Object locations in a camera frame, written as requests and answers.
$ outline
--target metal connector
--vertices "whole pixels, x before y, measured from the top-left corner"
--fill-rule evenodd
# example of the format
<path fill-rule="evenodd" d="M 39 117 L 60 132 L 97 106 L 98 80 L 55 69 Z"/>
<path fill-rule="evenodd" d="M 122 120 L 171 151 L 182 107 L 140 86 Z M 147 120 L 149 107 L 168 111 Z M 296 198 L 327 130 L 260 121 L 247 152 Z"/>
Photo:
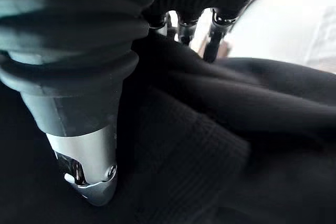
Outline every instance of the metal connector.
<path fill-rule="evenodd" d="M 230 27 L 237 22 L 239 17 L 225 18 L 219 15 L 215 9 L 212 10 L 212 23 L 207 38 L 207 45 L 205 46 L 203 59 L 206 62 L 212 63 L 216 60 L 220 44 Z"/>
<path fill-rule="evenodd" d="M 117 186 L 116 130 L 107 126 L 75 137 L 47 134 L 64 179 L 95 206 L 107 204 Z"/>

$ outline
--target black fabric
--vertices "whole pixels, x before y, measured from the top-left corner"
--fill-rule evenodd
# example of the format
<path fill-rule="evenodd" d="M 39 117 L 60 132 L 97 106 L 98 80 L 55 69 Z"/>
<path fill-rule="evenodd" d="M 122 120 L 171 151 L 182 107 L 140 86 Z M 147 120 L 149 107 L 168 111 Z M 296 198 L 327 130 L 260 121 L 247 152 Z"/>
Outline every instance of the black fabric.
<path fill-rule="evenodd" d="M 1 86 L 0 223 L 335 223 L 336 76 L 256 59 L 208 65 L 162 37 L 133 49 L 119 184 L 102 208 L 63 181 L 20 96 Z"/>

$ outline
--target prosthetic hand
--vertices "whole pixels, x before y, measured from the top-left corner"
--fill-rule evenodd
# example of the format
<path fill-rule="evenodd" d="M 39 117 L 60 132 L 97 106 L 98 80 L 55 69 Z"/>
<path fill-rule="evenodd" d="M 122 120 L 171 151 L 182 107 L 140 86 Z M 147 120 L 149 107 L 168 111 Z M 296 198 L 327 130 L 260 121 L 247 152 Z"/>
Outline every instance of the prosthetic hand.
<path fill-rule="evenodd" d="M 180 21 L 188 20 L 183 24 L 195 26 L 204 8 L 235 16 L 248 0 L 153 2 L 0 0 L 0 78 L 21 93 L 64 179 L 96 206 L 109 202 L 117 184 L 122 84 L 138 63 L 132 42 L 149 30 L 140 17 L 155 27 L 176 10 Z M 185 31 L 189 35 L 181 29 L 181 41 L 192 38 L 192 29 Z"/>

